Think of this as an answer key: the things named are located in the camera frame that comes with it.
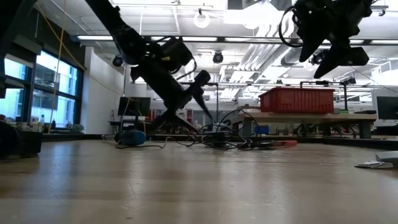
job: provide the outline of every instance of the workbench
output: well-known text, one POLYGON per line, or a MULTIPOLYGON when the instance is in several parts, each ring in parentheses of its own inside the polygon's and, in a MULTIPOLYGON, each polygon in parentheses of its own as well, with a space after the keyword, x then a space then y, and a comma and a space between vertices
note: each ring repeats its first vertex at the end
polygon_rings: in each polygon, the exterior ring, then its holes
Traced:
MULTIPOLYGON (((332 125, 358 124, 359 137, 371 139, 371 123, 377 119, 376 114, 291 114, 291 113, 249 113, 259 124, 292 123, 292 124, 321 124, 323 136, 331 136, 332 125)), ((231 119, 233 129, 240 129, 243 136, 252 136, 251 117, 247 114, 237 114, 231 119)))

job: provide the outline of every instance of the ceiling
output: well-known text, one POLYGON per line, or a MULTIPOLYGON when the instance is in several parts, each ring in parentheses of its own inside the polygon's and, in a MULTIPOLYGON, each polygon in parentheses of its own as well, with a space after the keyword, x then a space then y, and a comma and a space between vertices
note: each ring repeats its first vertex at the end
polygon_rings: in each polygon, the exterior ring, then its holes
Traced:
MULTIPOLYGON (((225 0, 180 0, 179 7, 172 7, 174 0, 109 0, 121 8, 123 20, 140 32, 142 35, 165 36, 225 36, 225 37, 277 37, 277 23, 280 21, 280 11, 272 8, 271 4, 254 5, 244 14, 240 12, 231 14, 226 11, 225 0), (205 28, 195 25, 195 14, 201 6, 203 13, 207 14, 210 23, 205 28), (232 17, 242 18, 241 24, 231 20, 232 17), (256 24, 245 17, 264 17, 256 24)), ((71 35, 108 35, 100 20, 94 15, 85 0, 39 0, 45 15, 59 26, 64 26, 65 30, 71 35), (66 19, 63 21, 63 10, 66 11, 66 19)), ((291 16, 284 20, 284 36, 296 37, 294 25, 289 20, 291 16)), ((378 12, 374 12, 369 18, 365 18, 360 23, 361 32, 359 38, 397 38, 398 37, 398 12, 387 11, 386 15, 379 17, 378 12)), ((112 42, 91 42, 85 43, 95 47, 96 52, 107 61, 118 54, 112 42)), ((280 45, 254 45, 254 44, 221 44, 221 43, 186 43, 187 47, 195 55, 198 62, 197 70, 208 70, 212 74, 214 82, 237 82, 237 83, 275 83, 281 79, 283 83, 299 83, 300 81, 313 80, 315 72, 306 63, 296 63, 292 67, 281 67, 280 59, 290 49, 280 45), (214 64, 212 61, 214 51, 223 52, 224 61, 222 64, 214 64), (237 72, 233 68, 251 68, 257 72, 237 72)), ((356 79, 358 83, 369 83, 366 76, 371 75, 371 70, 376 69, 380 64, 398 58, 398 47, 367 46, 365 51, 371 58, 369 62, 376 62, 373 65, 355 67, 356 79)), ((333 80, 342 75, 351 76, 351 67, 338 67, 328 73, 323 79, 333 80)), ((246 95, 257 98, 266 91, 267 88, 257 88, 256 94, 244 94, 253 91, 252 87, 231 86, 223 87, 220 91, 222 98, 234 98, 246 95)))

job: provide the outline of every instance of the security camera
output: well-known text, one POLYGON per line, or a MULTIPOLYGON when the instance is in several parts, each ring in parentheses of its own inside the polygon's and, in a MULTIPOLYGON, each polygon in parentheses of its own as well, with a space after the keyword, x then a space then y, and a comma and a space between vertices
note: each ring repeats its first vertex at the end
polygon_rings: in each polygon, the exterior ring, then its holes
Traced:
POLYGON ((223 54, 221 53, 221 51, 216 51, 214 53, 213 62, 221 63, 221 62, 223 62, 223 60, 224 60, 224 57, 223 57, 223 54))
POLYGON ((123 64, 123 58, 121 56, 115 56, 112 63, 115 67, 120 67, 123 64))

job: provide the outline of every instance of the red plastic crate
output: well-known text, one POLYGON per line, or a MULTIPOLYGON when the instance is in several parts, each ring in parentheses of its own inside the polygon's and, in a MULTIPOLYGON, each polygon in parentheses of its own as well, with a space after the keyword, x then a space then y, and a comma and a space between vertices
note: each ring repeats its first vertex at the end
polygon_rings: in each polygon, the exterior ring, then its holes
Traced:
POLYGON ((276 87, 259 96, 262 112, 333 113, 331 89, 276 87))

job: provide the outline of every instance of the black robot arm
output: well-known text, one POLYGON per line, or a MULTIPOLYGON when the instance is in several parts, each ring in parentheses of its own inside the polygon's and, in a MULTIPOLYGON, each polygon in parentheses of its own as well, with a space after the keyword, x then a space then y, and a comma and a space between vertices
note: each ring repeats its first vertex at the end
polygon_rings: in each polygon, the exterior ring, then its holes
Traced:
POLYGON ((86 0, 86 2, 113 37, 123 60, 130 65, 138 65, 132 70, 131 78, 136 80, 142 77, 163 99, 167 111, 152 122, 153 129, 162 126, 166 121, 173 121, 192 131, 196 130, 191 124, 175 115, 175 112, 182 109, 192 98, 213 120, 203 101, 201 89, 210 81, 210 74, 202 70, 187 89, 184 89, 171 75, 193 59, 182 39, 166 37, 164 40, 168 40, 163 45, 145 40, 121 19, 120 9, 113 7, 108 0, 86 0))

